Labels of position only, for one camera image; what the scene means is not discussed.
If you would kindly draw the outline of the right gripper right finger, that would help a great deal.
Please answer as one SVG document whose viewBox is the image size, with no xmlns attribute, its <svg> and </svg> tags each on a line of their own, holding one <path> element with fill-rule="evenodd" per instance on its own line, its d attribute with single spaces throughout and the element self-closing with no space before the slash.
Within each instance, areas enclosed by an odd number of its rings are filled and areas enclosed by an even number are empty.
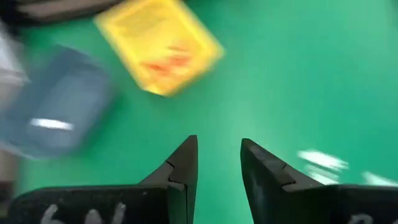
<svg viewBox="0 0 398 224">
<path fill-rule="evenodd" d="M 241 172 L 254 224 L 398 224 L 398 187 L 324 185 L 248 138 Z"/>
</svg>

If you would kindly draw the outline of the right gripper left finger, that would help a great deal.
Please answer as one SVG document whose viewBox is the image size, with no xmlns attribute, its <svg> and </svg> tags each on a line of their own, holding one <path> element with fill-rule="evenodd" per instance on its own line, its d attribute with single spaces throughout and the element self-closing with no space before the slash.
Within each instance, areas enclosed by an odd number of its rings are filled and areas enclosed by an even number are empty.
<svg viewBox="0 0 398 224">
<path fill-rule="evenodd" d="M 16 197 L 9 224 L 193 224 L 198 139 L 191 135 L 131 185 L 47 187 Z"/>
</svg>

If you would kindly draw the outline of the small white plastic bone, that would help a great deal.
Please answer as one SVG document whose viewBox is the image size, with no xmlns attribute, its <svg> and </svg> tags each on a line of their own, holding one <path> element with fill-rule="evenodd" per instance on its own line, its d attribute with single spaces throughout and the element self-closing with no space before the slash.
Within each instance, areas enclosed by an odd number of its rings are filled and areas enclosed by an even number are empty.
<svg viewBox="0 0 398 224">
<path fill-rule="evenodd" d="M 332 185 L 338 183 L 338 176 L 324 170 L 309 170 L 308 175 L 316 181 L 325 184 Z"/>
<path fill-rule="evenodd" d="M 311 163 L 317 164 L 319 166 L 325 167 L 327 169 L 340 171 L 343 169 L 348 169 L 349 164 L 346 161 L 341 160 L 335 156 L 325 154 L 314 149 L 309 149 L 306 151 L 299 151 L 297 155 L 301 159 L 305 159 Z"/>
</svg>

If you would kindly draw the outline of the blue-grey plastic tray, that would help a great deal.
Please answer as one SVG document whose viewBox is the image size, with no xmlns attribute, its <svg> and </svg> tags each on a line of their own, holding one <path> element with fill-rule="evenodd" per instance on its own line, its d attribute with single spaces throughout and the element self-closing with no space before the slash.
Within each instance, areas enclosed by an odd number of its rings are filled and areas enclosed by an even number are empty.
<svg viewBox="0 0 398 224">
<path fill-rule="evenodd" d="M 28 158 L 76 150 L 116 97 L 110 75 L 89 55 L 58 45 L 0 109 L 0 150 Z"/>
</svg>

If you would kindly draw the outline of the small orange plastic bone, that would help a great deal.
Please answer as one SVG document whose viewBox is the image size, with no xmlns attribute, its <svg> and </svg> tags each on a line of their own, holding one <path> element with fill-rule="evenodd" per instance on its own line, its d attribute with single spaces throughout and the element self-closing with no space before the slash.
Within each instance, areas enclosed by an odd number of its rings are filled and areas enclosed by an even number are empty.
<svg viewBox="0 0 398 224">
<path fill-rule="evenodd" d="M 142 62 L 142 66 L 151 73 L 156 73 L 157 75 L 162 75 L 162 76 L 175 75 L 178 70 L 183 68 L 182 65 L 172 62 L 163 62 L 163 61 Z"/>
</svg>

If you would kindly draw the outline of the yellow slotted plastic basket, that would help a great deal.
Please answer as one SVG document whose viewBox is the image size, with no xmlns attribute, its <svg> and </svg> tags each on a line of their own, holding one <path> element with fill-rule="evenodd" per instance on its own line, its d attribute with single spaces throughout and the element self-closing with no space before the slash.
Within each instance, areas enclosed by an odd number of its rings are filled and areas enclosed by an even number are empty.
<svg viewBox="0 0 398 224">
<path fill-rule="evenodd" d="M 223 48 L 182 0 L 126 0 L 95 24 L 139 88 L 170 96 L 210 70 Z M 142 62 L 182 65 L 175 75 L 151 73 Z"/>
</svg>

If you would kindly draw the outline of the green table mat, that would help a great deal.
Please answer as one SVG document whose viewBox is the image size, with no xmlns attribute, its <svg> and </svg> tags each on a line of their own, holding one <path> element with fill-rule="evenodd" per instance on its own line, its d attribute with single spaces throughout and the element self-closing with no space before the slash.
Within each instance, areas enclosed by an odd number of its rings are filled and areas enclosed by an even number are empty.
<svg viewBox="0 0 398 224">
<path fill-rule="evenodd" d="M 117 98 L 75 154 L 25 160 L 17 191 L 134 184 L 198 137 L 194 224 L 251 224 L 240 145 L 249 138 L 308 174 L 398 185 L 398 0 L 188 0 L 223 57 L 171 97 L 141 90 L 90 18 L 25 31 L 27 59 L 55 45 L 92 56 Z M 335 171 L 301 159 L 314 149 Z"/>
</svg>

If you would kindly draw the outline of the black aluminium table frame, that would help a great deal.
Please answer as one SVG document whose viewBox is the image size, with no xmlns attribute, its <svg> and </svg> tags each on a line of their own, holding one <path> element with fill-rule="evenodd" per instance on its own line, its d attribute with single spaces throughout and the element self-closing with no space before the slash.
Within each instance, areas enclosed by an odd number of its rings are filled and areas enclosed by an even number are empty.
<svg viewBox="0 0 398 224">
<path fill-rule="evenodd" d="M 35 26 L 105 11 L 124 0 L 0 0 L 0 20 L 9 26 Z"/>
</svg>

